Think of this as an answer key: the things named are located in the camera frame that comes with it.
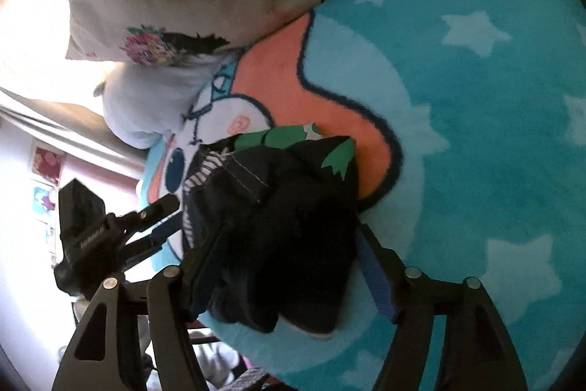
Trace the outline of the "black striped pants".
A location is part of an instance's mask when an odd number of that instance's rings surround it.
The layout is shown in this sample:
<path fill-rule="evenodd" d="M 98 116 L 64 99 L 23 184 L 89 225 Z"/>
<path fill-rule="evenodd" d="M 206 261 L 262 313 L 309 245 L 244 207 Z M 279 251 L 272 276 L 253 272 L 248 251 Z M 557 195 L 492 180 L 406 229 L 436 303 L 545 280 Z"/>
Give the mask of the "black striped pants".
<path fill-rule="evenodd" d="M 226 262 L 205 313 L 224 324 L 308 335 L 336 328 L 357 256 L 356 142 L 310 125 L 203 144 L 183 182 L 194 249 L 222 231 Z"/>

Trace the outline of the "grey plush toy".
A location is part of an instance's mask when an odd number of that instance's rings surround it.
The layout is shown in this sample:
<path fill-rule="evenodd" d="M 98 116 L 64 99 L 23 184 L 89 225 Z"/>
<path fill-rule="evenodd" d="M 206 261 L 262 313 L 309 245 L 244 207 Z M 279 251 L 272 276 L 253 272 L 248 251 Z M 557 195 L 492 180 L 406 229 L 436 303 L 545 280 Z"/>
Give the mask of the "grey plush toy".
<path fill-rule="evenodd" d="M 181 130 L 200 91 L 236 52 L 199 55 L 184 66 L 123 63 L 98 84 L 108 129 L 127 145 L 145 150 Z"/>

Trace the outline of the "teal cartoon fleece blanket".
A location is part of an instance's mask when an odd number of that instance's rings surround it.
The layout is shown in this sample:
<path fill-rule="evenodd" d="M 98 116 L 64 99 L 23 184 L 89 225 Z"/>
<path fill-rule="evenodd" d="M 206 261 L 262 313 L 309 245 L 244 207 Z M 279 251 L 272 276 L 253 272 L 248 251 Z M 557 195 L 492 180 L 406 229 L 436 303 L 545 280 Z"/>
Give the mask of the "teal cartoon fleece blanket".
<path fill-rule="evenodd" d="M 479 278 L 549 388 L 585 332 L 580 0 L 329 0 L 215 76 L 142 197 L 199 144 L 298 124 L 355 138 L 364 222 L 433 278 Z"/>

